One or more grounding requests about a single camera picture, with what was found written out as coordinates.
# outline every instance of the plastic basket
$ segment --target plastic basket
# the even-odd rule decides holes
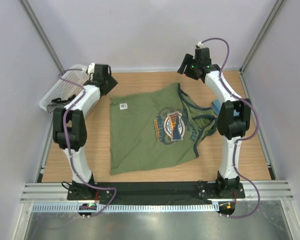
[[[76,64],[71,67],[72,69],[86,69],[87,66]],[[83,85],[88,79],[87,74],[82,73],[82,71],[68,71],[63,76],[64,79],[67,79],[71,82],[75,82]],[[55,85],[47,92],[46,95],[39,102],[40,108],[47,111],[48,104],[51,103],[51,100],[61,98],[62,100],[67,100],[73,94],[80,93],[81,89],[71,83],[62,81],[59,79]]]

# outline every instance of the blue cloth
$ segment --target blue cloth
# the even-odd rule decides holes
[[[218,99],[212,101],[211,108],[212,108],[214,114],[217,115],[217,116],[219,116],[220,109],[221,109],[221,104],[220,104],[220,102],[218,101]],[[236,110],[234,110],[234,111],[233,111],[233,115],[234,115],[234,116],[238,116],[239,113],[238,113]]]

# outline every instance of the white label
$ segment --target white label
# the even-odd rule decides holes
[[[128,109],[128,104],[120,103],[120,110]]]

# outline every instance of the wooden tabletop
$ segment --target wooden tabletop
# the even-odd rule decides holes
[[[232,88],[245,96],[237,71],[226,71],[224,76]],[[88,165],[96,182],[170,182],[170,181],[214,181],[222,159],[222,137],[218,131],[206,137],[198,146],[199,157],[195,160],[150,171],[136,171],[110,175],[110,97],[125,96],[159,90],[171,83],[180,83],[181,88],[199,106],[210,107],[216,99],[212,90],[201,80],[193,80],[176,72],[114,73],[118,85],[103,96],[93,107],[85,120],[87,141],[85,153]],[[251,135],[255,125],[251,118]],[[270,180],[270,174],[258,136],[244,141],[241,145],[239,171],[251,180]],[[43,182],[72,180],[68,160],[59,146],[51,143]]]

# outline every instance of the wall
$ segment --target wall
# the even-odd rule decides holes
[[[300,0],[286,1],[245,71],[272,155],[300,208]]]
[[[241,67],[275,0],[28,0],[65,67],[179,68],[199,41],[229,41],[227,68]],[[221,64],[226,48],[208,44]]]
[[[17,0],[0,0],[0,240],[12,239],[34,182],[51,116],[39,101],[57,69]]]

